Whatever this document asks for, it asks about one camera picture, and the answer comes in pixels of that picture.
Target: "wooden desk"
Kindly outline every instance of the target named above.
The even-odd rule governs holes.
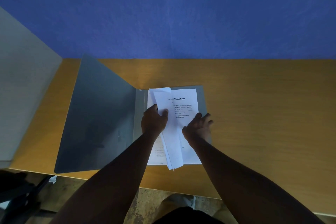
[[[101,61],[138,89],[203,85],[215,147],[310,210],[336,214],[336,61]],[[78,67],[79,60],[63,60],[12,169],[53,173]],[[219,197],[200,165],[148,166],[141,187]]]

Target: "forearm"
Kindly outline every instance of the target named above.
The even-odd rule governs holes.
[[[201,138],[190,142],[217,192],[240,224],[322,223],[271,180]]]
[[[159,133],[139,137],[123,153],[82,185],[53,219],[53,223],[88,223],[110,217],[123,223],[137,193]]]

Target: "khaki pants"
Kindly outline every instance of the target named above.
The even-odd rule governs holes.
[[[154,221],[162,218],[171,211],[179,208],[189,206],[195,208],[195,197],[183,194],[172,194],[161,202],[159,209],[157,210],[157,215]],[[221,208],[213,215],[213,218],[225,223],[225,224],[238,224],[236,219],[230,213],[226,205],[222,204]]]

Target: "person's left hand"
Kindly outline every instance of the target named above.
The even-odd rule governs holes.
[[[165,129],[168,121],[168,110],[164,110],[162,116],[158,114],[158,105],[154,104],[143,113],[141,120],[142,132],[159,134]]]

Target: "person's right hand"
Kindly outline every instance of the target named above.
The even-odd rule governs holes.
[[[211,131],[210,127],[213,124],[213,120],[210,120],[211,114],[207,113],[202,118],[202,114],[196,114],[195,118],[188,124],[188,126],[182,129],[184,138],[192,144],[192,140],[196,138],[202,138],[207,142],[210,142]]]

